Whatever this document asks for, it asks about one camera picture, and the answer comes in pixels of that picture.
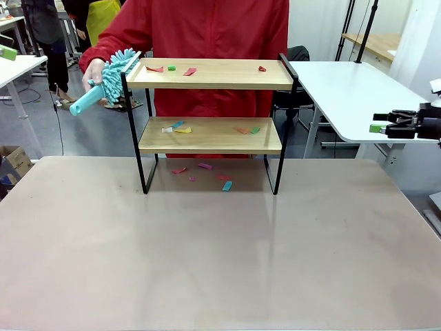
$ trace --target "shelf board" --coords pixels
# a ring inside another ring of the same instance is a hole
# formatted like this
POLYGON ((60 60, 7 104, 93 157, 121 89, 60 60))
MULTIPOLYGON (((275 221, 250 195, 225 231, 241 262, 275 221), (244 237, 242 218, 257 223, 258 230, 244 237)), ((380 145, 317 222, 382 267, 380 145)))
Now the shelf board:
POLYGON ((270 118, 152 117, 139 141, 141 153, 172 154, 280 154, 282 144, 270 118), (192 133, 163 133, 178 121, 192 133), (236 128, 260 128, 242 134, 236 128))
POLYGON ((277 60, 142 58, 127 76, 129 88, 290 91, 292 83, 283 63, 277 60), (164 72, 149 71, 147 66, 163 66, 164 72), (176 71, 168 71, 168 66, 176 66, 176 71), (267 71, 259 71, 259 66, 267 71), (183 76, 188 68, 197 71, 183 76))

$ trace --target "teal handle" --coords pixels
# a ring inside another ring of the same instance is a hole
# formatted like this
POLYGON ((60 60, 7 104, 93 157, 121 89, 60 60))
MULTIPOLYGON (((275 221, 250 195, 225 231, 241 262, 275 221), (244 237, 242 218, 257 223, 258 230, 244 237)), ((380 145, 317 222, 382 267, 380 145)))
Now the teal handle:
POLYGON ((88 109, 94 103, 100 101, 104 97, 104 91, 101 86, 94 86, 70 106, 70 113, 74 116, 80 115, 84 110, 88 109))

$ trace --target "bottom shelf board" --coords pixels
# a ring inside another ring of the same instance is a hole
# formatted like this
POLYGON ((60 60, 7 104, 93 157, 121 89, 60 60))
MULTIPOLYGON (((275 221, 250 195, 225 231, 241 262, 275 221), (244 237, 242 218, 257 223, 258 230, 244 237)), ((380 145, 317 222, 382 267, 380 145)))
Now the bottom shelf board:
POLYGON ((274 122, 266 117, 152 117, 139 150, 145 154, 280 154, 282 144, 274 122), (162 132, 179 121, 184 124, 177 130, 190 127, 192 133, 162 132), (242 134, 237 128, 260 130, 242 134))

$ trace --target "blue paper scrap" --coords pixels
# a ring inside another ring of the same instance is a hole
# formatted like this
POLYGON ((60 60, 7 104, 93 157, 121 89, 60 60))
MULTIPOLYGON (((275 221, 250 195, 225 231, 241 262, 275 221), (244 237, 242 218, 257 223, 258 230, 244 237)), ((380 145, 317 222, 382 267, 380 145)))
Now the blue paper scrap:
POLYGON ((232 181, 228 181, 227 183, 225 183, 225 185, 223 186, 222 191, 228 192, 233 186, 233 182, 232 181))
POLYGON ((184 121, 179 121, 178 123, 173 124, 172 128, 179 128, 183 124, 184 124, 184 121))

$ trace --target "green block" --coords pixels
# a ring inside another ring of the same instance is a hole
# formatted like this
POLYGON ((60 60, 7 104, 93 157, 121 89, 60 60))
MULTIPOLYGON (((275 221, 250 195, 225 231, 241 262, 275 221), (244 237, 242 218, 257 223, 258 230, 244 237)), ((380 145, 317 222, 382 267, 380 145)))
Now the green block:
POLYGON ((381 124, 371 124, 371 127, 369 128, 370 133, 381 133, 382 129, 385 129, 386 126, 381 124))
POLYGON ((0 57, 15 61, 15 58, 17 57, 17 50, 0 45, 0 57))

